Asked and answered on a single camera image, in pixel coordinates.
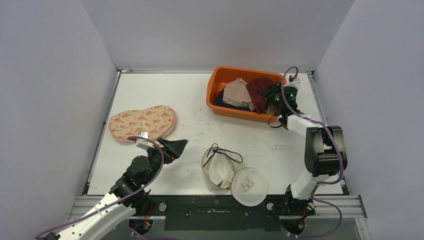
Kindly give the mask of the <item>maroon bra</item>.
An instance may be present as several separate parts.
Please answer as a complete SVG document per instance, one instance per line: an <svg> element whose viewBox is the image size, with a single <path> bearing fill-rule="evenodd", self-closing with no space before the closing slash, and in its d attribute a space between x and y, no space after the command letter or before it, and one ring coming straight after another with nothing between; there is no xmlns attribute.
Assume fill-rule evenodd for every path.
<svg viewBox="0 0 424 240"><path fill-rule="evenodd" d="M270 88L275 83L268 77L259 77L247 83L246 89L251 97L254 105L254 111L264 114L268 107L266 100L262 95L262 91Z"/></svg>

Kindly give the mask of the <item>floral mesh laundry bag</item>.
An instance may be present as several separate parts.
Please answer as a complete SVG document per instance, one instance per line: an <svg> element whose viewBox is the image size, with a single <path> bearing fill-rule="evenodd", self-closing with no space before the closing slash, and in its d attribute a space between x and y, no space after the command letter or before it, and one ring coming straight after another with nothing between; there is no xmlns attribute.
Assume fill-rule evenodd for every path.
<svg viewBox="0 0 424 240"><path fill-rule="evenodd" d="M128 137L147 132L148 139L157 140L170 134L176 124L176 113L167 105L141 110L126 110L113 115L108 130L115 140L127 143Z"/></svg>

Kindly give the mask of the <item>beige pink bra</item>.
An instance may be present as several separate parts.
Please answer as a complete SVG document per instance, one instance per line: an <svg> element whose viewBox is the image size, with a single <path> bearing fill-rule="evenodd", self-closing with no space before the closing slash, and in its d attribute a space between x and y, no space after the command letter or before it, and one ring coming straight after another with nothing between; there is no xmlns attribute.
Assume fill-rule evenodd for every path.
<svg viewBox="0 0 424 240"><path fill-rule="evenodd" d="M223 88L223 101L226 104L237 107L246 106L253 111L255 107L252 103L251 96L249 95L246 85L247 82L245 82L242 78L237 78L236 80L228 83Z"/></svg>

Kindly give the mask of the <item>round white mesh laundry bag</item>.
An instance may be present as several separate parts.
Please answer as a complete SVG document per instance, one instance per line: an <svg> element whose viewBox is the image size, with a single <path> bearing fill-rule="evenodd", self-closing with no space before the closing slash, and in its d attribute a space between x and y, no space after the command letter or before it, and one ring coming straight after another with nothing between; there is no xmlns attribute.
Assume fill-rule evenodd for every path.
<svg viewBox="0 0 424 240"><path fill-rule="evenodd" d="M265 175L247 166L238 152L214 143L202 156L200 167L212 190L229 192L243 206L258 206L268 195Z"/></svg>

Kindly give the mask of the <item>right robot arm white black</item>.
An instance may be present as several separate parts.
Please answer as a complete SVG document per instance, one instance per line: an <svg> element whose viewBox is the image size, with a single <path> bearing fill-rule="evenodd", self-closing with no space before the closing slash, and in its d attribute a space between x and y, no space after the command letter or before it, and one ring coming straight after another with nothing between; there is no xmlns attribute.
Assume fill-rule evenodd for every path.
<svg viewBox="0 0 424 240"><path fill-rule="evenodd" d="M280 126L305 139L305 169L287 187L287 197L282 201L284 211L290 215L306 206L318 187L340 182L348 163L342 129L328 126L298 110L297 93L298 87L292 83L275 83L261 92L274 108Z"/></svg>

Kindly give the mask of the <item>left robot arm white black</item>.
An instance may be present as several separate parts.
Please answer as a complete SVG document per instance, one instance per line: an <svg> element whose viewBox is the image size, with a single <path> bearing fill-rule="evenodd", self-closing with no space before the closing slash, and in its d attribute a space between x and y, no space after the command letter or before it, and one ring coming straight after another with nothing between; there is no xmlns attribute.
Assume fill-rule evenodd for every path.
<svg viewBox="0 0 424 240"><path fill-rule="evenodd" d="M82 217L43 231L37 240L100 240L123 220L149 210L150 193L145 188L165 164L182 155L188 140L154 141L138 135L127 139L145 149L147 155L135 157L110 190Z"/></svg>

